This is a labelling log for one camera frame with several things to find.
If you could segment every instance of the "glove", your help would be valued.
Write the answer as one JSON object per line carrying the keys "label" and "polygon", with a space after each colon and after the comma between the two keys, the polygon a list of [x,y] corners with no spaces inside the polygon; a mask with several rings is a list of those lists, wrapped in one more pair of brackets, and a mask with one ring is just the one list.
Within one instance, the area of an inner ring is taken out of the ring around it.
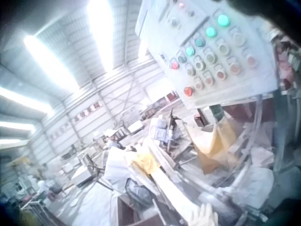
{"label": "glove", "polygon": [[189,226],[218,226],[218,216],[213,212],[212,206],[202,204],[191,215]]}

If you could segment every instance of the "red button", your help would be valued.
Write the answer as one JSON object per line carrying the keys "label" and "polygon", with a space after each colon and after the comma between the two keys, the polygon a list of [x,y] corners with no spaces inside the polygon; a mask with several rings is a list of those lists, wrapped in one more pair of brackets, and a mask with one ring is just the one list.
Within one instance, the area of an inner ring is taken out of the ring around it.
{"label": "red button", "polygon": [[208,84],[208,85],[213,85],[213,80],[211,78],[206,78],[205,79],[205,82]]}
{"label": "red button", "polygon": [[240,66],[238,63],[232,63],[230,69],[234,74],[238,74],[240,72]]}
{"label": "red button", "polygon": [[196,84],[196,88],[197,88],[197,89],[202,89],[202,88],[203,88],[203,83],[198,82],[198,83]]}
{"label": "red button", "polygon": [[171,68],[174,69],[174,70],[177,70],[179,68],[179,64],[177,62],[173,62],[171,64]]}
{"label": "red button", "polygon": [[224,80],[226,78],[226,75],[224,72],[217,72],[216,75],[221,80]]}
{"label": "red button", "polygon": [[255,64],[256,64],[256,60],[253,56],[248,56],[247,57],[247,62],[250,66],[255,66]]}
{"label": "red button", "polygon": [[193,89],[192,89],[191,87],[186,87],[186,88],[184,89],[184,94],[185,94],[186,96],[188,96],[188,97],[192,96],[192,94],[193,94]]}

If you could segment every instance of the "indicator light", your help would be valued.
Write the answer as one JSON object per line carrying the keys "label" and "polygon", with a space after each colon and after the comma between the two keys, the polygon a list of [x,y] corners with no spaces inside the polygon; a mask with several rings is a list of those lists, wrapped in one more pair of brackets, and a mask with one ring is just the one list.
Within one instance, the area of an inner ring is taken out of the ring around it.
{"label": "indicator light", "polygon": [[184,94],[185,94],[186,96],[188,96],[188,97],[192,96],[192,94],[193,94],[193,89],[192,89],[191,87],[186,87],[186,88],[184,89]]}
{"label": "indicator light", "polygon": [[194,43],[197,47],[203,47],[205,45],[205,41],[203,41],[202,39],[195,39]]}
{"label": "indicator light", "polygon": [[179,64],[177,62],[173,62],[171,64],[171,68],[174,69],[174,70],[177,70],[179,68]]}
{"label": "indicator light", "polygon": [[186,48],[185,52],[187,55],[192,56],[192,55],[194,55],[194,48],[192,46],[189,46]]}
{"label": "indicator light", "polygon": [[217,35],[217,32],[213,27],[208,27],[206,29],[206,34],[207,34],[208,37],[214,38]]}
{"label": "indicator light", "polygon": [[227,26],[229,26],[229,24],[230,24],[230,19],[229,19],[229,17],[227,17],[226,15],[220,15],[220,16],[217,18],[217,23],[218,23],[220,26],[227,27]]}

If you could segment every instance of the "cable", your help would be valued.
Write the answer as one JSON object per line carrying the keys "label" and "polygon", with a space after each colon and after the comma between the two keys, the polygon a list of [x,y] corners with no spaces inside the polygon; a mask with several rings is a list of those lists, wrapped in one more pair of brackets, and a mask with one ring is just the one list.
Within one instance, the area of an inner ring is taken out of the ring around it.
{"label": "cable", "polygon": [[254,141],[256,139],[256,135],[258,133],[258,129],[259,129],[260,124],[261,124],[261,117],[262,117],[262,95],[259,95],[256,98],[256,108],[255,108],[255,113],[254,113],[254,121],[253,121],[251,136],[250,136],[248,144],[247,144],[247,146],[245,148],[245,152],[239,158],[236,167],[230,172],[230,174],[224,180],[222,180],[215,187],[219,187],[221,184],[223,184],[225,181],[227,181],[234,173],[236,173],[236,171],[241,167],[242,162],[249,155],[250,150],[251,150],[251,148],[252,148],[252,146],[254,144]]}

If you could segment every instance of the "factory wall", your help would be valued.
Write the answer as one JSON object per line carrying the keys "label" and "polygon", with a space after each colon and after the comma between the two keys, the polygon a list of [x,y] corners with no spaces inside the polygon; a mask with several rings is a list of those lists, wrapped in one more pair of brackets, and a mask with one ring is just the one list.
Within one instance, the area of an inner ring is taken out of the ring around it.
{"label": "factory wall", "polygon": [[81,144],[92,142],[94,134],[119,126],[120,114],[135,105],[146,108],[156,101],[150,97],[156,87],[162,89],[165,74],[156,61],[147,55],[96,78],[55,109],[55,116],[46,117],[36,127],[30,145],[39,164],[57,155],[64,155]]}

